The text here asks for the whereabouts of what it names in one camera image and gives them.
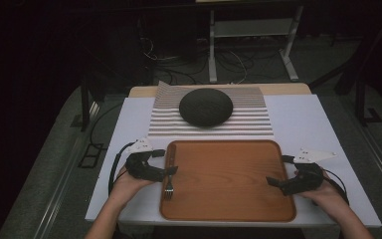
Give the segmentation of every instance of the silver fork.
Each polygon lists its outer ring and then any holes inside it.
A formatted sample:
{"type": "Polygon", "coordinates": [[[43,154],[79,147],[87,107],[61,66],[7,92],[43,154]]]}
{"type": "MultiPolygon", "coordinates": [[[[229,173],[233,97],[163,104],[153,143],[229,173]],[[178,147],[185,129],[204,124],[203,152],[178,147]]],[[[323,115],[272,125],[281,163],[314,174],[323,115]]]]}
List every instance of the silver fork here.
{"type": "Polygon", "coordinates": [[[173,195],[172,175],[168,175],[164,198],[166,200],[170,200],[172,198],[172,195],[173,195]]]}

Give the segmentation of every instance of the black round object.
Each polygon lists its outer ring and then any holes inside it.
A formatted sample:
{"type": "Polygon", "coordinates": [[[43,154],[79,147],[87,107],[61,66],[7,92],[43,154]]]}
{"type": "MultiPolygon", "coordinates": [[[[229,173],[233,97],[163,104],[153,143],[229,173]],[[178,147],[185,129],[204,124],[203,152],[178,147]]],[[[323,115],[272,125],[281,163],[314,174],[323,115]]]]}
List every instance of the black round object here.
{"type": "Polygon", "coordinates": [[[194,90],[179,103],[179,112],[185,121],[201,127],[209,127],[226,121],[234,105],[225,93],[216,89],[194,90]]]}

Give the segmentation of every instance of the striped placemat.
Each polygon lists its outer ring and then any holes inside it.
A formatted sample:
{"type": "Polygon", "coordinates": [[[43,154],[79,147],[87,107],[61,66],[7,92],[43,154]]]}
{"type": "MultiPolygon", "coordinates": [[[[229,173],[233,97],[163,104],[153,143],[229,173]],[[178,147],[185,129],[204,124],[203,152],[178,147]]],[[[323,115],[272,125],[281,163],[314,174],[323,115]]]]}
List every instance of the striped placemat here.
{"type": "Polygon", "coordinates": [[[175,139],[274,139],[265,99],[259,88],[216,88],[234,104],[231,117],[224,123],[202,128],[189,124],[179,113],[182,98],[193,91],[159,83],[151,113],[148,138],[175,139]]]}

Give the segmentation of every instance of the dark background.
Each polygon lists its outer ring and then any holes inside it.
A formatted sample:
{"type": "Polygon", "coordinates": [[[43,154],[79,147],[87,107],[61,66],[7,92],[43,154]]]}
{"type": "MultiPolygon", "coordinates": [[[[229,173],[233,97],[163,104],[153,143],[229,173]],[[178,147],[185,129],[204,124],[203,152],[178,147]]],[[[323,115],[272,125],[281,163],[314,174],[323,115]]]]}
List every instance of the dark background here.
{"type": "MultiPolygon", "coordinates": [[[[0,0],[0,227],[60,108],[82,81],[98,101],[109,91],[127,92],[151,81],[151,65],[142,57],[135,27],[142,15],[67,13],[91,5],[73,0],[0,0]]],[[[175,23],[147,14],[141,34],[169,41],[172,51],[180,52],[183,46],[192,50],[193,39],[207,37],[206,22],[201,21],[207,12],[196,14],[175,23]],[[184,26],[187,31],[180,38],[167,30],[184,26]]],[[[374,38],[381,27],[382,1],[321,0],[304,9],[298,36],[374,38]]],[[[192,51],[181,54],[193,57],[192,51]]],[[[382,93],[382,44],[372,59],[366,80],[382,93]]]]}

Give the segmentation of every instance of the tray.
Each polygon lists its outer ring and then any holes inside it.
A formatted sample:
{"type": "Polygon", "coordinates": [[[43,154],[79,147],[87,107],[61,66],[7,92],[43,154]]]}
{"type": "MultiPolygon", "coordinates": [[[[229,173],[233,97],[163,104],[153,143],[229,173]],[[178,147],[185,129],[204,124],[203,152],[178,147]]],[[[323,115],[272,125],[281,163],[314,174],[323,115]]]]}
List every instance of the tray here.
{"type": "Polygon", "coordinates": [[[293,198],[266,181],[287,179],[281,157],[272,140],[173,141],[166,167],[177,165],[178,171],[172,199],[162,193],[160,213],[168,220],[292,221],[293,198]]]}

